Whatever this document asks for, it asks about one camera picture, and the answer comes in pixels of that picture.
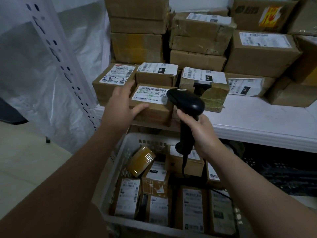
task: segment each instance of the yellow label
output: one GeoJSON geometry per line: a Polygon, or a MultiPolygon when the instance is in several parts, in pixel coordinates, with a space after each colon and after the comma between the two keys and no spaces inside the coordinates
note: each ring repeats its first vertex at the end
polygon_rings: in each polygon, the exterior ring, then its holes
{"type": "Polygon", "coordinates": [[[267,7],[264,9],[262,17],[259,21],[259,27],[274,27],[280,18],[282,7],[267,7]]]}

